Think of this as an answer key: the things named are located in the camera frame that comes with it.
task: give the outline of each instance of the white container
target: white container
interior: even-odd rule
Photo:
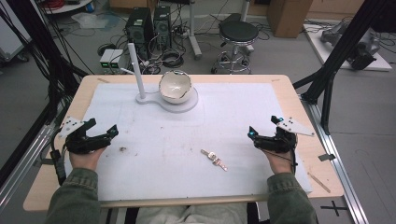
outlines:
[[[192,82],[189,75],[183,71],[169,71],[161,78],[159,88],[165,101],[177,105],[190,99]]]

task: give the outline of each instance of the stool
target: stool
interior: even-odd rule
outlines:
[[[233,44],[233,51],[223,51],[213,63],[211,73],[216,74],[218,69],[226,69],[230,75],[234,72],[248,70],[251,74],[248,55],[239,51],[239,47],[254,43],[259,36],[259,30],[245,21],[227,21],[219,26],[220,38],[224,41],[221,46]]]

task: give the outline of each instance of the green sleeve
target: green sleeve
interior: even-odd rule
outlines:
[[[268,178],[268,212],[271,224],[317,223],[317,214],[294,174]]]
[[[99,223],[97,183],[96,172],[74,169],[53,194],[45,223]]]

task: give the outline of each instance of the desk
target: desk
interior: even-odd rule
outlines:
[[[161,76],[143,76],[145,83],[156,83]],[[293,115],[303,125],[313,130],[309,117],[286,76],[191,76],[194,83],[270,83],[276,93],[277,100],[285,115]],[[99,83],[135,83],[133,76],[89,76],[85,77],[78,89],[73,103],[66,116],[82,119],[90,104],[95,88]],[[329,161],[320,161],[318,156],[325,153],[317,136],[299,136],[297,146],[300,157],[304,161],[304,168],[308,172],[310,184],[313,188],[308,197],[340,197],[343,195],[342,185],[335,174]],[[43,165],[29,191],[23,204],[28,211],[45,211],[50,204],[53,192],[58,188],[57,178],[52,166]],[[263,201],[260,195],[245,195],[237,197],[212,197],[200,199],[172,199],[172,200],[148,200],[140,201],[139,204],[131,202],[113,202],[103,204],[104,207],[127,207],[127,206],[151,206],[172,204],[198,204],[198,203],[231,203],[231,202],[255,202]]]

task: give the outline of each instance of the wooden table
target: wooden table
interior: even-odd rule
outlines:
[[[158,83],[161,76],[143,76],[145,83]],[[282,75],[251,75],[251,76],[224,76],[224,75],[191,75],[193,83],[270,83],[273,86],[277,100],[282,108],[284,117],[293,117],[304,126],[314,130],[309,117],[300,102],[298,95],[288,77]],[[84,114],[99,83],[135,83],[133,76],[88,76],[84,77],[78,92],[70,105],[66,116],[83,119]],[[61,148],[64,142],[56,141],[55,146]],[[343,187],[329,161],[320,161],[318,156],[325,154],[318,136],[310,137],[299,135],[297,146],[304,168],[308,172],[313,191],[309,198],[340,197],[344,194]],[[53,192],[58,188],[58,182],[53,166],[42,165],[23,204],[27,211],[45,211],[50,204]],[[202,198],[181,200],[148,200],[139,204],[130,202],[115,202],[103,204],[103,207],[128,207],[172,204],[198,203],[230,203],[230,202],[257,202],[265,198],[255,195],[246,195],[227,198]]]

